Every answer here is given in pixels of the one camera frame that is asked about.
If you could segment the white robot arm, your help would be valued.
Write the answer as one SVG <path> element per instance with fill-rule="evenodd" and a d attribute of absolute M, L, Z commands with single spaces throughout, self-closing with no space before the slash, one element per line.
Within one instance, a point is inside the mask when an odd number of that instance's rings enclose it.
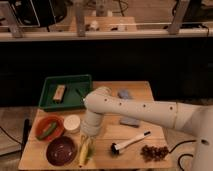
<path fill-rule="evenodd" d="M 87 136 L 99 134 L 107 113 L 132 117 L 195 136 L 197 145 L 191 171 L 213 171 L 213 105 L 120 99 L 113 97 L 108 87 L 90 92 L 84 105 L 86 114 L 81 131 Z"/>

